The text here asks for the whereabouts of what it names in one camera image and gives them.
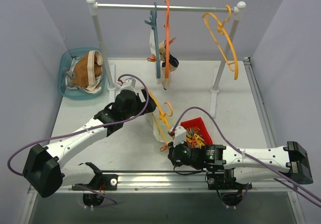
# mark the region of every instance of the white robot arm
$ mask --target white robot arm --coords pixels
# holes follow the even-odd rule
[[[143,110],[148,92],[145,89],[136,91],[134,87],[135,80],[127,79],[122,84],[115,102],[107,105],[76,131],[82,131],[82,133],[70,134],[69,137],[44,147],[37,144],[30,149],[23,175],[42,197],[52,195],[61,186],[101,182],[102,173],[92,163],[81,163],[68,168],[65,165],[91,144],[122,128],[125,120],[138,115]],[[147,107],[142,115],[151,113],[155,109],[156,104],[149,96]]]
[[[182,126],[169,133],[175,137],[169,144],[168,158],[172,164],[175,167],[189,165],[197,170],[207,169],[211,173],[209,178],[216,179],[218,189],[237,189],[252,181],[279,177],[247,154],[299,184],[313,183],[307,153],[297,142],[287,142],[287,146],[277,148],[238,149],[239,153],[224,145],[191,149],[187,146],[186,130]]]
[[[94,118],[83,125],[77,135],[73,135],[44,147],[31,148],[24,170],[24,177],[33,185],[42,197],[52,195],[65,185],[85,184],[93,189],[99,188],[102,172],[92,163],[81,163],[75,167],[65,167],[75,155],[91,144],[108,137],[123,126],[123,121],[142,111],[147,94],[145,89],[136,91],[134,79],[127,79],[121,86],[115,102],[109,104]],[[149,97],[143,114],[156,109],[154,100]],[[168,158],[175,167],[189,165],[197,170],[207,169],[209,189],[239,189],[246,183],[278,177],[245,154],[259,159],[274,167],[299,184],[313,183],[306,151],[297,142],[288,142],[287,146],[271,149],[239,149],[229,146],[209,145],[201,149],[190,149],[186,144],[186,130],[177,126],[174,142],[169,144]]]

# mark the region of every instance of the plastic basket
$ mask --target plastic basket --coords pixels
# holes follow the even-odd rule
[[[196,119],[192,119],[192,120],[187,120],[187,121],[181,122],[181,126],[184,129],[194,128],[194,127],[199,128],[200,129],[200,135],[203,135],[203,139],[205,141],[205,144],[206,145],[213,144],[213,141],[212,141],[209,133],[206,130],[206,127],[205,127],[205,124],[204,124],[202,118],[196,118]]]
[[[105,87],[106,81],[106,72],[105,67],[104,75],[102,79],[101,90],[97,93],[86,93],[80,89],[69,89],[66,87],[66,76],[65,72],[70,70],[70,66],[73,61],[80,60],[84,57],[89,51],[100,51],[98,48],[75,48],[65,52],[61,57],[60,62],[60,69],[59,69],[59,76],[58,76],[58,92],[67,98],[75,99],[75,100],[84,100],[84,99],[91,99],[99,96]]]

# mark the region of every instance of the white wall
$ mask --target white wall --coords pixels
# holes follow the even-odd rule
[[[253,69],[278,145],[298,141],[309,154],[321,196],[321,16],[319,0],[284,0],[253,56]],[[321,223],[318,207],[300,198],[307,223]]]
[[[67,47],[98,46],[86,0],[42,0]],[[165,0],[97,0],[114,4],[164,4]],[[171,5],[224,7],[245,1],[247,10],[235,36],[239,59],[252,56],[282,0],[170,0]],[[147,57],[150,27],[144,23],[149,11],[101,10],[99,13],[103,36],[112,57]],[[179,59],[220,59],[221,54],[210,36],[202,13],[171,13],[171,36],[177,41],[171,46]],[[159,38],[164,39],[165,13],[158,13]]]
[[[7,169],[18,148],[50,136],[61,97],[59,62],[66,51],[41,0],[0,0],[0,223],[17,223],[29,184]],[[27,151],[13,161],[22,171]]]

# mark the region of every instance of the red container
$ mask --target red container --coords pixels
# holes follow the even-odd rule
[[[196,118],[196,119],[192,119],[192,120],[187,120],[184,122],[181,122],[181,126],[184,129],[188,129],[188,128],[199,128],[200,129],[200,135],[203,135],[203,139],[205,141],[206,145],[211,145],[213,144],[213,141],[209,135],[209,133],[207,132],[206,128],[205,128],[205,124],[202,120],[202,118]]]

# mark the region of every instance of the teal basket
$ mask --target teal basket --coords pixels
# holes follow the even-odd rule
[[[89,51],[100,51],[97,48],[75,48],[65,52],[61,57],[60,69],[59,69],[59,77],[58,77],[58,92],[67,98],[75,99],[75,100],[85,100],[91,99],[99,96],[105,87],[106,81],[106,71],[104,69],[104,75],[102,78],[101,90],[97,93],[86,93],[80,89],[69,89],[66,87],[66,76],[65,72],[70,70],[70,66],[73,61],[79,61],[82,57],[84,57]]]

